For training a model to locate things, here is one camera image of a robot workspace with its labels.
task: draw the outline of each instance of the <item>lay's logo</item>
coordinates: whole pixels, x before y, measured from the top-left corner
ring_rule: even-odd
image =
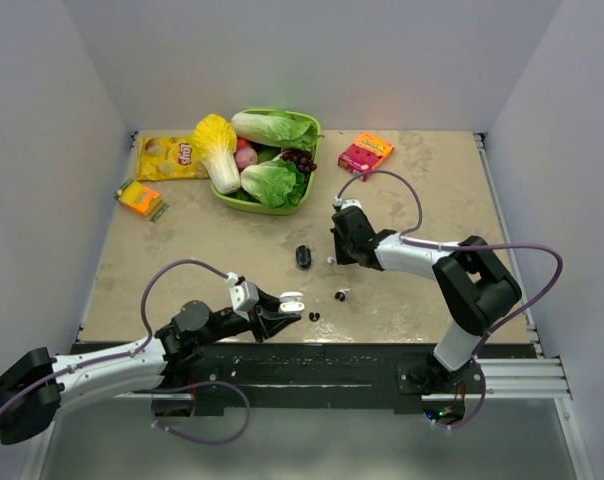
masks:
[[[178,163],[180,165],[191,165],[191,152],[193,148],[188,143],[181,143],[178,150]]]

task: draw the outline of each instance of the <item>white wall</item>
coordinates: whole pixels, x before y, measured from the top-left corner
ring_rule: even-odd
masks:
[[[332,128],[486,131],[560,0],[64,0],[140,128],[279,106]]]
[[[60,0],[0,0],[0,374],[30,349],[68,349],[125,150]],[[17,478],[26,447],[0,445],[0,478]]]
[[[591,461],[604,479],[604,0],[565,0],[488,135],[514,239],[556,246],[566,270],[535,309],[561,354]],[[551,273],[520,255],[527,290]]]

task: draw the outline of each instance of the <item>floor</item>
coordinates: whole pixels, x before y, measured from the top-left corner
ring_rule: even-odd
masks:
[[[184,133],[143,131],[140,137]],[[326,262],[333,255],[331,201],[350,178],[337,166],[337,158],[359,133],[324,132],[311,196],[299,212],[288,217],[231,210],[214,197],[208,180],[154,183],[170,204],[156,224],[117,207],[81,339],[127,341],[144,336],[139,302],[146,283],[165,264],[192,257],[223,271],[242,274],[273,295],[290,290],[304,293],[307,312],[319,312],[321,320],[298,322],[275,341],[439,341],[451,320],[434,282]],[[376,133],[396,145],[385,168],[405,176],[420,194],[425,219],[414,236],[461,241],[474,234],[489,243],[502,241],[471,133]],[[128,176],[135,175],[136,161],[134,149]],[[366,183],[356,182],[345,196],[362,202],[376,229],[401,230],[416,220],[410,193],[393,178],[378,175]],[[308,271],[295,265],[295,249],[301,244],[312,250],[314,263]],[[504,252],[501,258],[508,262]],[[334,293],[344,287],[351,292],[341,303],[334,299]],[[154,329],[168,323],[184,303],[193,299],[213,309],[229,305],[221,279],[203,269],[179,267],[160,280],[151,294],[148,311]],[[251,337],[231,341],[251,341]],[[528,342],[523,319],[514,319],[491,341]]]

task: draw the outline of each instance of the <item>red box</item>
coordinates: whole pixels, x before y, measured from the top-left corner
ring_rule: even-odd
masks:
[[[389,158],[394,145],[364,132],[338,158],[338,165],[347,172],[357,175],[367,170],[376,170]],[[363,175],[360,180],[366,182],[371,175]]]

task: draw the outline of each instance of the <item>lettuce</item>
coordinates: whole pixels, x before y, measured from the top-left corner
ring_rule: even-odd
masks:
[[[231,124],[239,137],[271,147],[311,150],[318,141],[315,122],[296,118],[281,110],[261,115],[236,113]]]
[[[304,195],[304,175],[295,165],[281,159],[245,168],[240,174],[242,188],[269,208],[290,208]]]

